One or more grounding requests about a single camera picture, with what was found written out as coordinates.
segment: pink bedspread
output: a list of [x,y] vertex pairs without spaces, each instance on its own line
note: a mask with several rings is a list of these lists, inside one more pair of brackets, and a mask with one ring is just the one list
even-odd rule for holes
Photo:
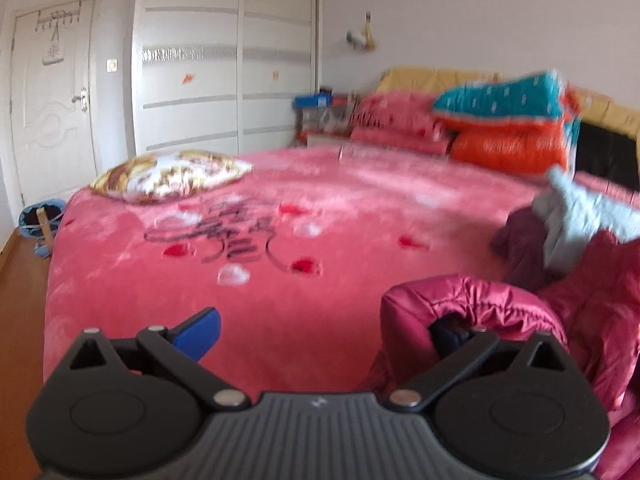
[[178,203],[78,192],[56,238],[44,375],[85,327],[133,336],[206,306],[222,337],[201,361],[256,397],[351,390],[380,347],[391,286],[461,272],[500,280],[489,241],[537,187],[365,146],[249,157],[241,182]]

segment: door handle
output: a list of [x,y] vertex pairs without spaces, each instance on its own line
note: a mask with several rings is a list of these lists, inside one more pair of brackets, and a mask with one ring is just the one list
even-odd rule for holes
[[80,89],[80,95],[74,95],[71,98],[72,103],[80,101],[80,108],[83,112],[89,109],[89,93],[86,88]]

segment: silver bolt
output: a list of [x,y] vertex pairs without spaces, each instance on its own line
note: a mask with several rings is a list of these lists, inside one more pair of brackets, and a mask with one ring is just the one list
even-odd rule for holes
[[415,390],[396,390],[389,395],[389,400],[396,406],[412,408],[420,404],[422,396]]
[[236,408],[246,400],[246,395],[240,390],[220,390],[213,396],[213,400],[220,406]]

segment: orange pillow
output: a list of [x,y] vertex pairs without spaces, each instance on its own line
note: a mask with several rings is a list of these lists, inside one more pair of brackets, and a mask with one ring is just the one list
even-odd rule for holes
[[469,162],[504,173],[539,175],[558,164],[569,166],[563,124],[543,131],[496,131],[473,128],[458,134],[451,147],[454,160]]

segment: wardrobe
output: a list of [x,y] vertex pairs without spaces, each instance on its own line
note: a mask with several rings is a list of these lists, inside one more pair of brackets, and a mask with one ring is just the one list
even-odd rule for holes
[[316,87],[316,0],[136,0],[136,152],[290,146]]

